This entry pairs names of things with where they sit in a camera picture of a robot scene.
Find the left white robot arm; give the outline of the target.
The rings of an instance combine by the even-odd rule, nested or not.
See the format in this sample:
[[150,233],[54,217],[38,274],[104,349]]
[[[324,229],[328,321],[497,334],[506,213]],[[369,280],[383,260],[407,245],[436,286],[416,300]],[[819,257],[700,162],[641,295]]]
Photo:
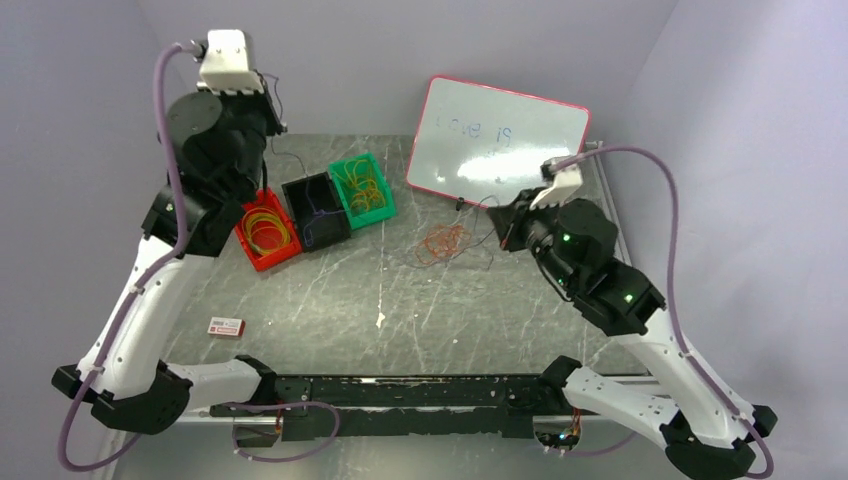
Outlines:
[[100,336],[51,380],[104,426],[145,435],[188,410],[233,403],[261,416],[277,400],[275,372],[251,356],[205,365],[162,358],[191,292],[267,183],[264,152],[283,132],[267,82],[216,92],[204,81],[169,107],[166,127],[179,176],[145,216],[133,269]]

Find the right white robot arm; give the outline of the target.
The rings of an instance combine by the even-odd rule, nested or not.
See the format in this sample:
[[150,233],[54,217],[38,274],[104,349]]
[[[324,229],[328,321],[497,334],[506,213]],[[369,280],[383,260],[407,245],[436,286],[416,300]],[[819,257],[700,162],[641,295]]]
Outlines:
[[614,255],[617,226],[586,199],[535,209],[536,190],[486,210],[503,250],[528,251],[555,292],[608,338],[627,349],[663,387],[649,395],[577,361],[554,361],[539,391],[550,413],[589,410],[651,441],[690,479],[763,479],[752,471],[777,417],[734,395],[671,318],[649,278]]

